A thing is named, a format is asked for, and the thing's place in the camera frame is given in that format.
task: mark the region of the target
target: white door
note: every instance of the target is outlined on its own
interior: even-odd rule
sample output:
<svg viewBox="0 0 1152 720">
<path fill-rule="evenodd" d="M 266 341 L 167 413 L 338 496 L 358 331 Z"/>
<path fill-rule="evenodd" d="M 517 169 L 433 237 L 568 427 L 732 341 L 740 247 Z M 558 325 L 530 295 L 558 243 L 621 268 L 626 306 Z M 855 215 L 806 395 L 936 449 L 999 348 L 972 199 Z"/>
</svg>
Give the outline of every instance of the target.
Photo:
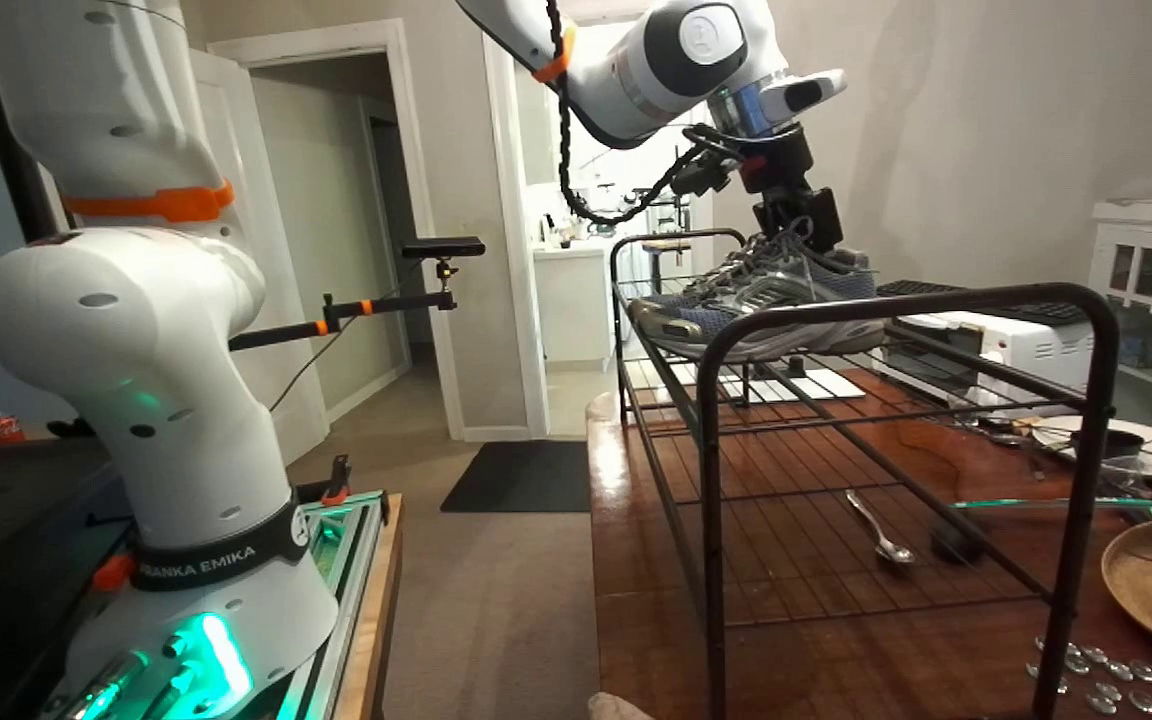
<svg viewBox="0 0 1152 720">
<path fill-rule="evenodd" d="M 287 234 L 286 234 L 286 215 L 279 215 L 267 155 L 266 155 L 254 76 L 236 59 L 208 57 L 208 53 L 198 53 L 191 70 L 199 84 L 199 110 L 206 110 L 213 155 L 236 187 L 236 211 L 234 211 L 236 243 L 266 271 L 266 307 L 254 328 L 303 325 L 319 307 L 301 307 Z M 266 403 L 279 402 L 273 409 L 273 420 L 276 420 L 287 463 L 327 438 L 327 409 L 324 409 L 319 377 L 307 370 L 296 380 L 296 374 L 312 363 L 307 341 L 236 354 L 236 363 L 247 390 Z"/>
</svg>

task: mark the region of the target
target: metal tool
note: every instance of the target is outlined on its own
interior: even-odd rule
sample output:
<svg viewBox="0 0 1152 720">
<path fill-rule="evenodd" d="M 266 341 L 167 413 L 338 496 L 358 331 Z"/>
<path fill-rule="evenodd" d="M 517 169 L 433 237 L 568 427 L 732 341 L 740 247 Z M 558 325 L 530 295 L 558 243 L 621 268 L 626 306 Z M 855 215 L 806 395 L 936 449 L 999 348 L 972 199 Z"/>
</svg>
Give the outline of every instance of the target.
<svg viewBox="0 0 1152 720">
<path fill-rule="evenodd" d="M 870 523 L 870 531 L 872 531 L 872 541 L 877 541 L 872 552 L 877 552 L 885 566 L 894 566 L 894 567 L 916 566 L 913 548 L 897 546 L 897 541 L 885 531 L 885 523 L 861 505 L 855 492 L 846 492 L 846 496 L 849 496 L 849 505 L 855 507 L 855 515 L 865 515 L 865 523 Z"/>
</svg>

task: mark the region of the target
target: dark floor mat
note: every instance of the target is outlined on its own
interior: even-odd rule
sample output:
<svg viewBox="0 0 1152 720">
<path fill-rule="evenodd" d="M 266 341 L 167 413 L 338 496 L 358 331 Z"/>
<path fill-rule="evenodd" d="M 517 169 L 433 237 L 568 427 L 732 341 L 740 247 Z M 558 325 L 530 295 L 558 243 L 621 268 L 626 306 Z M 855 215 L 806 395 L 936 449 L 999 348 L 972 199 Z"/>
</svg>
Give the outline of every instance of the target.
<svg viewBox="0 0 1152 720">
<path fill-rule="evenodd" d="M 586 446 L 485 446 L 443 512 L 589 512 Z"/>
</svg>

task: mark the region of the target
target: cable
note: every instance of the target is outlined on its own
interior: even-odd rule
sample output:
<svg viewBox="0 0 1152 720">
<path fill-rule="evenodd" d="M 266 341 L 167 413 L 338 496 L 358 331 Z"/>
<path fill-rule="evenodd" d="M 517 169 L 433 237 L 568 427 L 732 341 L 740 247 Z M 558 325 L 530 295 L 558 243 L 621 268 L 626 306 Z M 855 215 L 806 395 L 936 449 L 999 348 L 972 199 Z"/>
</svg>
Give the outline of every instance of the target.
<svg viewBox="0 0 1152 720">
<path fill-rule="evenodd" d="M 545 0 L 545 11 L 548 11 L 548 41 L 551 41 L 551 59 L 559 64 L 563 59 L 563 17 L 559 17 L 559 0 Z M 627 206 L 626 211 L 614 211 L 614 215 L 601 215 L 596 209 L 586 206 L 586 197 L 576 197 L 574 187 L 574 102 L 568 102 L 568 72 L 558 76 L 558 103 L 559 103 L 559 193 L 568 199 L 568 209 L 579 215 L 579 221 L 593 221 L 593 224 L 626 224 L 633 215 L 639 215 L 646 209 L 658 206 L 658 197 L 672 184 L 672 177 L 693 163 L 706 149 L 693 144 L 686 155 L 675 155 L 670 163 L 670 174 L 637 199 Z"/>
<path fill-rule="evenodd" d="M 358 318 L 343 318 L 339 322 L 339 331 L 324 346 L 324 348 L 318 348 L 301 370 L 296 370 L 296 377 L 286 386 L 286 391 L 267 403 L 267 413 L 276 413 L 286 402 L 287 402 L 287 391 L 301 386 L 301 377 L 343 338 L 343 328 L 351 325 Z"/>
</svg>

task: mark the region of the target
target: shoe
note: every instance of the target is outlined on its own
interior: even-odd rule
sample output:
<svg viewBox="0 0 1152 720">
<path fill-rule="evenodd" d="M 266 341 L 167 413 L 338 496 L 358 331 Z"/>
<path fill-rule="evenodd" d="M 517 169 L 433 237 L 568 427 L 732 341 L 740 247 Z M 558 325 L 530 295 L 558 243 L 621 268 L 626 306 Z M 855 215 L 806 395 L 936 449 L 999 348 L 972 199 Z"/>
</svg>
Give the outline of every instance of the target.
<svg viewBox="0 0 1152 720">
<path fill-rule="evenodd" d="M 786 234 L 751 239 L 748 254 L 729 256 L 715 271 L 693 280 L 675 295 L 633 301 L 627 313 L 639 322 L 658 348 L 695 359 L 706 358 L 711 338 L 756 313 L 865 295 L 872 295 L 872 271 L 865 256 L 849 247 L 833 247 L 819 256 L 810 254 L 799 237 Z M 889 341 L 885 328 L 885 322 L 763 328 L 748 331 L 729 354 L 729 359 L 870 354 Z"/>
</svg>

